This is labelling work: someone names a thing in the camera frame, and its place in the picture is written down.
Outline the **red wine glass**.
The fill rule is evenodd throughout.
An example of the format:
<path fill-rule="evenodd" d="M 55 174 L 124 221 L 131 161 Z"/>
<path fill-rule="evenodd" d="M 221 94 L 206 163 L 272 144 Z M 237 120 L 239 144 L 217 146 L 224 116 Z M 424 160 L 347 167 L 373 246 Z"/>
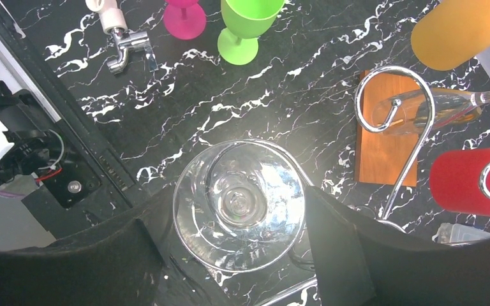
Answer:
<path fill-rule="evenodd" d="M 445 210 L 490 216 L 490 148 L 443 153 L 431 167 L 429 186 Z"/>

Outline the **clear wine glass rear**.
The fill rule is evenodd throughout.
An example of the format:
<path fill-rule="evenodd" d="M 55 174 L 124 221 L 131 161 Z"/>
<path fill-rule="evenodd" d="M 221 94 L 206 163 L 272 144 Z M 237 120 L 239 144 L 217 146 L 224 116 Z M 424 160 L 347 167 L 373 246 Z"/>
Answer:
<path fill-rule="evenodd" d="M 490 104 L 490 91 L 470 92 L 455 89 L 432 88 L 435 115 L 433 130 L 444 126 L 464 124 L 478 118 L 481 107 Z M 420 89 L 404 92 L 378 102 L 368 121 L 378 126 L 388 117 L 392 101 L 399 99 L 399 106 L 394 120 L 384 131 L 388 135 L 419 134 L 423 131 L 428 118 L 429 104 Z"/>

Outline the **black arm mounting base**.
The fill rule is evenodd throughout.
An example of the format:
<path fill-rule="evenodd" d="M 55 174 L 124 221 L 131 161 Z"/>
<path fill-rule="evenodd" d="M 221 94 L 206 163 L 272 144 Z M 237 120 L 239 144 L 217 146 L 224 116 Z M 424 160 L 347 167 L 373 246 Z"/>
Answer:
<path fill-rule="evenodd" d="M 54 122 L 27 89 L 0 80 L 0 121 L 13 148 L 0 160 L 0 191 L 21 177 L 34 179 L 22 197 L 55 238 L 111 219 L 147 199 L 113 146 L 80 109 L 0 2 L 0 38 L 60 113 Z"/>

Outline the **orange wooden rack base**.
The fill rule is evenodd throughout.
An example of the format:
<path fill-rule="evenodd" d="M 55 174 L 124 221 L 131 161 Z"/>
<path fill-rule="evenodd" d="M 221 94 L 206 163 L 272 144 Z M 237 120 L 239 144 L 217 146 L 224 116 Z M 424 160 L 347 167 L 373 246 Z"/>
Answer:
<path fill-rule="evenodd" d="M 369 123 L 368 118 L 378 102 L 417 89 L 419 86 L 408 76 L 379 74 L 367 83 L 359 100 L 362 115 Z M 358 124 L 355 181 L 393 185 L 417 143 L 418 137 L 419 134 L 370 133 Z"/>

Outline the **clear wine glass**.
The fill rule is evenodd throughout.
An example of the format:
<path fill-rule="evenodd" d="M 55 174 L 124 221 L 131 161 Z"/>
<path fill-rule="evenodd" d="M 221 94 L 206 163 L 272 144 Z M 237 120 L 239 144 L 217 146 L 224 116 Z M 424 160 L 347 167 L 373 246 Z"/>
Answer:
<path fill-rule="evenodd" d="M 490 91 L 470 92 L 455 89 L 432 88 L 435 115 L 433 130 L 444 126 L 464 124 L 478 118 L 481 107 L 490 104 Z M 388 135 L 419 134 L 423 131 L 428 118 L 429 104 L 420 89 L 404 92 L 378 102 L 368 121 L 378 126 L 388 117 L 392 101 L 399 99 L 399 106 L 394 120 L 384 131 Z"/>
<path fill-rule="evenodd" d="M 222 142 L 195 156 L 173 195 L 174 226 L 199 262 L 228 273 L 282 258 L 304 228 L 304 179 L 289 153 L 260 139 Z"/>

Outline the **yellow orange wine glass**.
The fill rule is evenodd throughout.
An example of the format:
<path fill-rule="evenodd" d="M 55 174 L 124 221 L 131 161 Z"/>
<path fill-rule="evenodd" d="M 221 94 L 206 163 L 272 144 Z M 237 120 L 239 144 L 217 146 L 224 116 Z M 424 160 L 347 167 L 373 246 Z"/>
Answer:
<path fill-rule="evenodd" d="M 411 46 L 428 68 L 460 66 L 490 47 L 490 1 L 441 1 L 415 25 Z"/>

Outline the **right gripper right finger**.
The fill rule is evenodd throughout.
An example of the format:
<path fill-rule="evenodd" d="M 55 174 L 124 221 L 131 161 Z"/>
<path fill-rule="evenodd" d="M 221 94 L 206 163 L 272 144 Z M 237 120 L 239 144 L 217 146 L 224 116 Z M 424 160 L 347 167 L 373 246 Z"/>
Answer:
<path fill-rule="evenodd" d="M 323 305 L 490 305 L 490 239 L 454 247 L 407 235 L 317 187 L 306 223 Z"/>

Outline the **clear plastic screw box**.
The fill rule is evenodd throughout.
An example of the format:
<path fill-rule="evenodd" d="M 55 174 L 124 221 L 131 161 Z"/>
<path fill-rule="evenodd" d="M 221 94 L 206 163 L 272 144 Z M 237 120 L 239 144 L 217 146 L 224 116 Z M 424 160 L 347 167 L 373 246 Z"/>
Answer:
<path fill-rule="evenodd" d="M 490 233 L 463 224 L 441 223 L 431 240 L 438 244 L 461 245 L 490 239 Z"/>

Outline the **green wine glass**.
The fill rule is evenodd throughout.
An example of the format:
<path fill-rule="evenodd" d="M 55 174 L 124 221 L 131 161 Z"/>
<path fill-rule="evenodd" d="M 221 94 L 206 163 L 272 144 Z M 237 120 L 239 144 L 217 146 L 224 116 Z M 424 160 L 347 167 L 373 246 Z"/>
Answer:
<path fill-rule="evenodd" d="M 217 41 L 222 58 L 233 65 L 250 63 L 258 53 L 258 38 L 273 25 L 284 0 L 222 0 L 225 28 Z"/>

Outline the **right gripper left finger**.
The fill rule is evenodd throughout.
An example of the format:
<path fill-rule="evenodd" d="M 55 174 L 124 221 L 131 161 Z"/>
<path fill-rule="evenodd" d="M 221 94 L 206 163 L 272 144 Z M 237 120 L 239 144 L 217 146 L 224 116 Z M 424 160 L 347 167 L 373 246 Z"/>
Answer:
<path fill-rule="evenodd" d="M 173 193 L 44 248 L 0 251 L 0 305 L 158 305 Z"/>

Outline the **clear wine glass front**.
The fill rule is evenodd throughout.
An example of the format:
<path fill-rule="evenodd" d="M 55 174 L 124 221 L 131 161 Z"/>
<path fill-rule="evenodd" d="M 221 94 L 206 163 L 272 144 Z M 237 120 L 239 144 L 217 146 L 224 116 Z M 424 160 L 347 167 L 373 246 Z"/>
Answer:
<path fill-rule="evenodd" d="M 260 139 L 222 142 L 195 156 L 173 195 L 174 226 L 199 262 L 228 273 L 282 258 L 304 228 L 304 179 L 289 153 Z"/>

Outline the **pink wine glass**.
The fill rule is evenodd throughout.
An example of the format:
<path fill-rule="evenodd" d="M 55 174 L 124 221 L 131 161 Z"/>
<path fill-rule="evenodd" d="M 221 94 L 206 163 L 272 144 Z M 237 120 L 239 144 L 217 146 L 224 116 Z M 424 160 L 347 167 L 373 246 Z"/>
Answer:
<path fill-rule="evenodd" d="M 166 0 L 163 13 L 166 30 L 180 40 L 199 37 L 207 25 L 207 16 L 199 0 Z"/>

